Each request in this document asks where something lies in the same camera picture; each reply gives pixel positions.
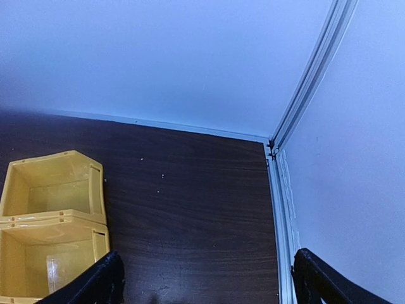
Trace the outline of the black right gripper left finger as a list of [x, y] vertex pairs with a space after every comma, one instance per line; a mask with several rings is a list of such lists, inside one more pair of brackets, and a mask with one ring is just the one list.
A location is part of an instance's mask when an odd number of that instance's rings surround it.
[[123, 303], [124, 264], [110, 251], [65, 287], [38, 303]]

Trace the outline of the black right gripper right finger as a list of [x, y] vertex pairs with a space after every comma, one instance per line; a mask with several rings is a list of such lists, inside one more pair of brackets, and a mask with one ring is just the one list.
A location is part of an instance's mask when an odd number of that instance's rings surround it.
[[298, 303], [387, 303], [348, 280], [307, 248], [294, 257], [294, 289]]

